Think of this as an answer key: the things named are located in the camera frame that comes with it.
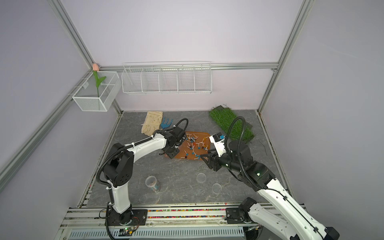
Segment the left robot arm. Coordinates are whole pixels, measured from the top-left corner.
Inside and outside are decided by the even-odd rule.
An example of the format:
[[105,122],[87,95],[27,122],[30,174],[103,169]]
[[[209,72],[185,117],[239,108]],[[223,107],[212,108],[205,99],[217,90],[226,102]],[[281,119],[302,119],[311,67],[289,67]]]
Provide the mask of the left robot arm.
[[171,128],[156,130],[146,139],[127,145],[114,144],[101,164],[96,181],[106,186],[110,202],[107,206],[106,220],[116,218],[117,225],[131,224],[135,215],[129,199],[129,180],[133,175],[134,163],[142,157],[160,150],[160,155],[173,159],[179,147],[186,140],[189,120],[181,119]]

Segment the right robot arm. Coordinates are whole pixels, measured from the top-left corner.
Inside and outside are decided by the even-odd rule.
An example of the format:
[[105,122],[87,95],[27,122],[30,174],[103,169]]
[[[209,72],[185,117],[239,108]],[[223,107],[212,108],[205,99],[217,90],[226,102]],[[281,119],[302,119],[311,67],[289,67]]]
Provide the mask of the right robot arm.
[[221,168],[227,168],[231,174],[237,172],[235,178],[266,199],[281,216],[272,214],[256,200],[248,197],[237,209],[227,210],[226,221],[230,224],[257,223],[282,240],[339,239],[340,234],[335,228],[326,227],[313,218],[268,167],[253,160],[250,148],[243,142],[246,129],[244,117],[235,118],[229,131],[237,121],[242,122],[240,138],[229,142],[228,136],[221,133],[210,136],[210,142],[215,148],[201,155],[201,159],[215,172]]

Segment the clear plastic jar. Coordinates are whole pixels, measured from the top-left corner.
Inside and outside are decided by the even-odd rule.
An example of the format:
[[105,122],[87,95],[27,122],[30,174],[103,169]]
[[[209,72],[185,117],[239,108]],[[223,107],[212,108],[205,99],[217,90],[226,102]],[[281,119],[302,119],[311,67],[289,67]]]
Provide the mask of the clear plastic jar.
[[161,190],[160,182],[155,176],[148,176],[145,180],[145,184],[148,188],[153,190],[155,193],[158,193]]

